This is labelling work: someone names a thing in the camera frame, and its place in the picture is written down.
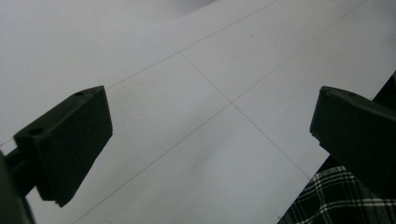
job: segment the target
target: checkered fabric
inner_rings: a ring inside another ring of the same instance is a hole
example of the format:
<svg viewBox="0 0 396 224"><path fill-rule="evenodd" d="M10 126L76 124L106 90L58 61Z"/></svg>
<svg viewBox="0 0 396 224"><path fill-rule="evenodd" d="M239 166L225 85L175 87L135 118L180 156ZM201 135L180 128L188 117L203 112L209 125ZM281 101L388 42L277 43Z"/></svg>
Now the checkered fabric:
<svg viewBox="0 0 396 224"><path fill-rule="evenodd" d="M396 200L376 197L329 158L278 223L395 224Z"/></svg>

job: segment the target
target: black plastic mount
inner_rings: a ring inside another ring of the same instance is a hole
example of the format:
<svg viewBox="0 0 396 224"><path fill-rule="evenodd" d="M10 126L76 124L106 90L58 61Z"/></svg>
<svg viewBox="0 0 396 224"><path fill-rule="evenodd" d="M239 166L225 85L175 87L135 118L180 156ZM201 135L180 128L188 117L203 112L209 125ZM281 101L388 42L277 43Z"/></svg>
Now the black plastic mount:
<svg viewBox="0 0 396 224"><path fill-rule="evenodd" d="M66 205L112 132L104 87L71 95L15 134L6 163L17 192L36 186L43 200Z"/></svg>
<svg viewBox="0 0 396 224"><path fill-rule="evenodd" d="M322 87L310 131L378 197L396 198L396 87L391 77L375 101Z"/></svg>

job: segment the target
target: plaid fabric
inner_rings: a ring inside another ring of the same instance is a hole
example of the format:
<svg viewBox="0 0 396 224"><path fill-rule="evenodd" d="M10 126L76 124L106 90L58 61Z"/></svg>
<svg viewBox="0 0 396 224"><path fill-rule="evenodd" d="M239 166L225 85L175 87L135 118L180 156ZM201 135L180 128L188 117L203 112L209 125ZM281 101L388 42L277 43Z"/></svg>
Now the plaid fabric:
<svg viewBox="0 0 396 224"><path fill-rule="evenodd" d="M396 200L376 197L329 158L278 223L393 224Z"/></svg>

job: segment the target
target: screw hole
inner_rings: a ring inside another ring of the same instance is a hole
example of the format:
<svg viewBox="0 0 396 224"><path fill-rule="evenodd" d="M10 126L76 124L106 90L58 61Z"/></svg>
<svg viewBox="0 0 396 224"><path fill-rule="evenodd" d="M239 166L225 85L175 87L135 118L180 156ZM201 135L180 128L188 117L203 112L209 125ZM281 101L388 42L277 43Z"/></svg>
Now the screw hole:
<svg viewBox="0 0 396 224"><path fill-rule="evenodd" d="M36 128L36 129L31 130L31 131L29 132L29 134L30 134L30 135L38 135L38 134L41 134L42 132L44 132L43 129L41 129L41 128Z"/></svg>

